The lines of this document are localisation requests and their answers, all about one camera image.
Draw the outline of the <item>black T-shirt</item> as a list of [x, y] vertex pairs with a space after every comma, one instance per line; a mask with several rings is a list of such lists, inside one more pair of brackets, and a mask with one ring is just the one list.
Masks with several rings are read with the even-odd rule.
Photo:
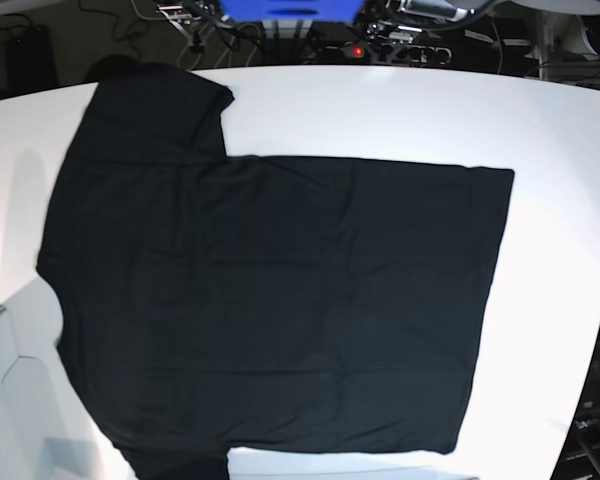
[[99, 84], [47, 211], [57, 350], [140, 479], [224, 479], [236, 447], [452, 452], [514, 174], [230, 157], [225, 86]]

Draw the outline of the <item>black power strip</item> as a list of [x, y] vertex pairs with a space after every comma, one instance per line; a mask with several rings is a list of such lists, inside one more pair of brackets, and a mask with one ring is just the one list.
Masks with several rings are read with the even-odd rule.
[[351, 43], [327, 47], [329, 54], [340, 54], [354, 64], [437, 68], [451, 64], [453, 53], [446, 47], [404, 44], [382, 44], [379, 47]]

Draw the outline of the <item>blue box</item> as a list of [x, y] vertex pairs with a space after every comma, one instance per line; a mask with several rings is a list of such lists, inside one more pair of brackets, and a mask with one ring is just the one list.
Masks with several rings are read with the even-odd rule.
[[224, 12], [239, 22], [312, 20], [350, 22], [363, 0], [223, 0]]

